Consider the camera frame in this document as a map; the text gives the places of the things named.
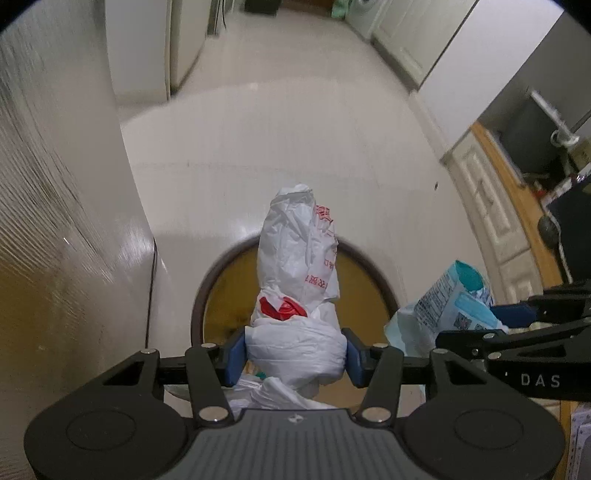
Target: gray ribbed panel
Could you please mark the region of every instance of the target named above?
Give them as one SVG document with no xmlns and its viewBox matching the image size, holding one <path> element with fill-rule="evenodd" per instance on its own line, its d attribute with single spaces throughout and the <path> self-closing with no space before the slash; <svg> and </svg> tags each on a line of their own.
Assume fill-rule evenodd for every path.
<svg viewBox="0 0 591 480">
<path fill-rule="evenodd" d="M 297 413 L 304 420 L 293 423 Z M 160 480 L 433 480 L 390 432 L 351 421 L 346 410 L 247 410 L 225 429 L 197 436 Z"/>
</svg>

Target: silver screw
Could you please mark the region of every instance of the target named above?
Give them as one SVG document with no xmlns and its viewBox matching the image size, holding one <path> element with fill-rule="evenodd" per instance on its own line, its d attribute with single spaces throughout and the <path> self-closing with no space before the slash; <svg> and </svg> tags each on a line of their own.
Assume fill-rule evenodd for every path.
<svg viewBox="0 0 591 480">
<path fill-rule="evenodd" d="M 373 423 L 383 423 L 388 420 L 392 414 L 387 408 L 370 407 L 361 412 L 361 416 L 365 418 L 365 420 Z"/>
<path fill-rule="evenodd" d="M 224 407 L 205 407 L 199 410 L 199 417 L 205 421 L 222 421 L 228 414 Z"/>
</svg>

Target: red object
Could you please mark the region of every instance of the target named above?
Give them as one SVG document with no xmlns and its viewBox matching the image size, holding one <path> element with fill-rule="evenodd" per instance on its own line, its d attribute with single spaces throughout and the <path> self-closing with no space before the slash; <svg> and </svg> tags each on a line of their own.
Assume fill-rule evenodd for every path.
<svg viewBox="0 0 591 480">
<path fill-rule="evenodd" d="M 261 304 L 261 311 L 275 320 L 289 320 L 294 315 L 299 315 L 301 317 L 308 316 L 303 307 L 289 297 L 283 297 L 283 303 L 281 304 L 281 307 L 279 307 L 279 312 L 275 310 L 273 305 L 271 305 L 265 297 L 262 297 L 259 300 L 259 303 Z"/>
</svg>

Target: black cable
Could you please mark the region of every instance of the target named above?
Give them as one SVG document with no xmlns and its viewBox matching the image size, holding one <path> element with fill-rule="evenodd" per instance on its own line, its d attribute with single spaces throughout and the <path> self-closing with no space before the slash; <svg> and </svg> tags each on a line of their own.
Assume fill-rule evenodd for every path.
<svg viewBox="0 0 591 480">
<path fill-rule="evenodd" d="M 223 21 L 223 29 L 227 30 L 228 28 L 226 27 L 226 0 L 222 0 L 222 21 Z"/>
<path fill-rule="evenodd" d="M 148 321 L 146 322 L 145 347 L 148 348 L 148 337 L 150 335 L 150 316 L 152 313 L 152 292 L 154 291 L 154 279 L 156 277 L 156 266 L 158 265 L 158 247 L 154 239 L 154 257 L 152 259 L 152 275 L 150 277 L 150 293 L 148 295 Z"/>
</svg>

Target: gray panel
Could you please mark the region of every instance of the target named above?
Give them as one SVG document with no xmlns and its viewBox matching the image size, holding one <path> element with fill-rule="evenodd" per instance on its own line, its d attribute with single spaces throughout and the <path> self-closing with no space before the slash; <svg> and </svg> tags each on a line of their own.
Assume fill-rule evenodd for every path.
<svg viewBox="0 0 591 480">
<path fill-rule="evenodd" d="M 247 410 L 232 427 L 200 433 L 160 480 L 433 480 L 394 435 L 346 410 Z"/>
<path fill-rule="evenodd" d="M 104 6 L 35 3 L 0 35 L 0 478 L 26 425 L 144 344 L 153 238 L 127 160 Z"/>
</svg>

